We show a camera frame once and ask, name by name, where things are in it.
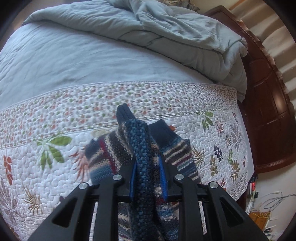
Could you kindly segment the blue striped knit sweater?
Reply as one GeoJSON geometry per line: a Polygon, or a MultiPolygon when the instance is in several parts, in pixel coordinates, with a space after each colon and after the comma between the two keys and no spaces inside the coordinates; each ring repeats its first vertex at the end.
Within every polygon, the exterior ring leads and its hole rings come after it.
{"type": "Polygon", "coordinates": [[[122,240],[177,240],[177,204],[165,202],[159,162],[201,181],[188,139],[177,135],[164,120],[147,124],[138,120],[127,104],[117,107],[119,124],[113,132],[91,140],[85,148],[90,178],[94,185],[117,174],[121,167],[136,163],[134,198],[118,206],[118,232],[122,240]]]}

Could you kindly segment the yellow box on floor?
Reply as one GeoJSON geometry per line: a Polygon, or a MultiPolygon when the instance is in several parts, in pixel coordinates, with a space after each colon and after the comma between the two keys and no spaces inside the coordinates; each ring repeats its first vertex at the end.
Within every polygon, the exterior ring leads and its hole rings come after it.
{"type": "Polygon", "coordinates": [[[261,212],[261,211],[252,211],[249,214],[249,217],[255,222],[255,224],[261,229],[264,230],[267,222],[271,216],[270,212],[261,212]]]}

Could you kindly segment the dark wooden headboard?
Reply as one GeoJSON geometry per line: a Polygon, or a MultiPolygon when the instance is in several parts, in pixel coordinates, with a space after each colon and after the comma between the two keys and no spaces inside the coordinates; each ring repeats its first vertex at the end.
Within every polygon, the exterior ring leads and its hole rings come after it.
{"type": "Polygon", "coordinates": [[[247,41],[248,53],[242,59],[247,91],[239,107],[250,140],[255,172],[270,172],[294,163],[295,111],[274,59],[243,21],[224,6],[205,14],[247,41]]]}

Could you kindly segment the floral quilted bedspread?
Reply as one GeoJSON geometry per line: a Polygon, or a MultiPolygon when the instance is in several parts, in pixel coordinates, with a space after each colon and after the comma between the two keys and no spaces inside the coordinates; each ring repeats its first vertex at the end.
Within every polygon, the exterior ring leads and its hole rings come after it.
{"type": "Polygon", "coordinates": [[[90,181],[84,149],[117,128],[122,103],[188,139],[202,183],[244,193],[252,158],[234,88],[135,45],[31,23],[1,51],[1,215],[17,240],[90,181]]]}

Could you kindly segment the grey-blue rumpled duvet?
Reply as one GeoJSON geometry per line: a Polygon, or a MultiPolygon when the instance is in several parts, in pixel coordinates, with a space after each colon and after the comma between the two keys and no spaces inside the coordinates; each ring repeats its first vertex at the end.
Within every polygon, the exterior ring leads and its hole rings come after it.
{"type": "Polygon", "coordinates": [[[145,47],[234,87],[238,100],[245,99],[247,41],[208,16],[159,1],[83,1],[38,10],[25,23],[37,21],[145,47]]]}

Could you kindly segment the patterned pillow by headboard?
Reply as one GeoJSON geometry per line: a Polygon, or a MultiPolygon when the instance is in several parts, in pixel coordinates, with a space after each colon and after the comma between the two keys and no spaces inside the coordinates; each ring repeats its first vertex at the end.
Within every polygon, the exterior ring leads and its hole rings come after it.
{"type": "Polygon", "coordinates": [[[166,4],[167,6],[178,6],[190,9],[195,12],[200,10],[194,3],[191,3],[190,0],[163,0],[162,3],[166,4]]]}

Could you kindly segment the beige pleated wall curtain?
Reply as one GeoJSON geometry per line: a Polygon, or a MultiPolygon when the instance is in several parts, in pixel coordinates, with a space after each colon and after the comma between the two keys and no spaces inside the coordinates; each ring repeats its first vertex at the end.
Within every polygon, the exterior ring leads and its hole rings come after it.
{"type": "Polygon", "coordinates": [[[260,39],[282,73],[288,95],[295,105],[295,41],[283,21],[264,1],[238,1],[230,8],[260,39]]]}

